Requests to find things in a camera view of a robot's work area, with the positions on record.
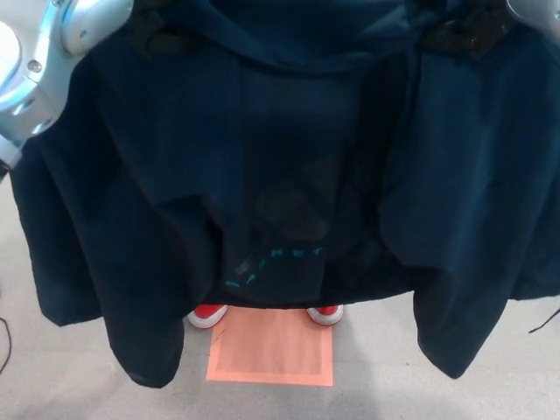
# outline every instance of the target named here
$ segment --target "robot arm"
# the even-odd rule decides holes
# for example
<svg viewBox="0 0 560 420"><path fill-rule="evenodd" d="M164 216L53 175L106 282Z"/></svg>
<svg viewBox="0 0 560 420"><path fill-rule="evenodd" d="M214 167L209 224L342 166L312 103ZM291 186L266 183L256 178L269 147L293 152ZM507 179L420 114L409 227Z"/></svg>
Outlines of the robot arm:
<svg viewBox="0 0 560 420"><path fill-rule="evenodd" d="M51 127L67 102L72 72L130 18L134 0L0 2L0 176L28 138Z"/></svg>

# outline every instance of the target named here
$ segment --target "dark navy jacket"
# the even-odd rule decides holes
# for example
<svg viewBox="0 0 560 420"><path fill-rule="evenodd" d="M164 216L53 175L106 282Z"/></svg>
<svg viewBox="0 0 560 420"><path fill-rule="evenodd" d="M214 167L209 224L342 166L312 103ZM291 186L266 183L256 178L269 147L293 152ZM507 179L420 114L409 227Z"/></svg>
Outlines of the dark navy jacket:
<svg viewBox="0 0 560 420"><path fill-rule="evenodd" d="M13 172L43 313L104 317L138 383L175 375L196 305L414 291L418 343L461 376L508 299L560 294L560 69L519 28L480 61L414 47L401 0L192 0L196 51L117 34Z"/></svg>

